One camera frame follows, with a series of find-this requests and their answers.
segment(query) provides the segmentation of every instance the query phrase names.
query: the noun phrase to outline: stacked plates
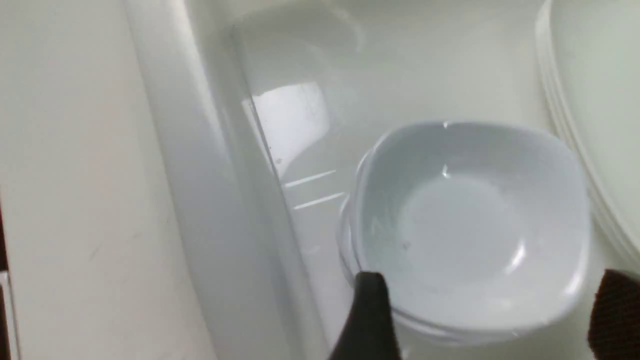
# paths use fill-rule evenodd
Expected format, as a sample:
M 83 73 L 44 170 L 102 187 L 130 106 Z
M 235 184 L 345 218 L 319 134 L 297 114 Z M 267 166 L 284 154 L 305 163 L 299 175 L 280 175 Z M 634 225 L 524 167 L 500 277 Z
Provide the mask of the stacked plates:
M 536 24 L 558 136 L 587 172 L 596 221 L 640 268 L 640 1 L 547 0 Z

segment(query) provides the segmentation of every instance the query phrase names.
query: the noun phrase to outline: white plate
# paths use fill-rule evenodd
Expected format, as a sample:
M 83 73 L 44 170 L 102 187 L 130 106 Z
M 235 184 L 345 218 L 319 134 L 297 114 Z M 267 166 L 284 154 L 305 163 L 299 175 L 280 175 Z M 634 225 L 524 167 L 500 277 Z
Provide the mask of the white plate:
M 629 66 L 632 62 L 627 58 L 640 56 L 640 45 L 634 37 L 629 37 L 627 42 L 618 41 L 633 33 L 631 28 L 637 26 L 637 22 L 632 19 L 640 20 L 638 11 L 633 11 L 634 6 L 638 6 L 635 1 L 549 0 L 540 12 L 536 31 L 538 58 L 552 118 L 559 135 L 579 154 L 587 170 L 594 215 L 620 255 L 628 263 L 638 264 L 640 239 L 637 228 L 630 224 L 640 220 L 640 217 L 634 218 L 637 211 L 632 210 L 640 193 L 637 185 L 631 184 L 634 176 L 637 184 L 640 167 L 632 159 L 633 151 L 621 151 L 635 146 L 631 137 L 616 135 L 616 132 L 640 131 L 640 127 L 620 126 L 621 123 L 633 126 L 637 121 L 632 119 L 640 115 L 637 103 L 632 104 L 628 99 L 629 92 L 640 95 L 640 73 L 637 66 Z M 615 25 L 599 31 L 604 22 L 615 22 Z M 630 33 L 621 32 L 625 26 Z M 626 61 L 628 76 L 623 76 L 619 73 L 619 63 Z M 609 78 L 612 72 L 615 80 Z M 601 92 L 606 94 L 598 98 Z M 611 94 L 617 92 L 622 92 L 622 101 L 612 99 Z M 574 117 L 576 113 L 580 114 L 579 119 Z

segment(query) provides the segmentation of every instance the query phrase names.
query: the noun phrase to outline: stacked bowls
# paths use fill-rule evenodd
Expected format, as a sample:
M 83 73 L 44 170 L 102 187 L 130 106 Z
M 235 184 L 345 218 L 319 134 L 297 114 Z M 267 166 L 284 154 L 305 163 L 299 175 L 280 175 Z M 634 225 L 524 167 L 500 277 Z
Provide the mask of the stacked bowls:
M 590 248 L 580 165 L 557 138 L 477 122 L 383 136 L 344 203 L 344 273 L 381 272 L 396 322 L 445 345 L 506 341 L 580 297 Z

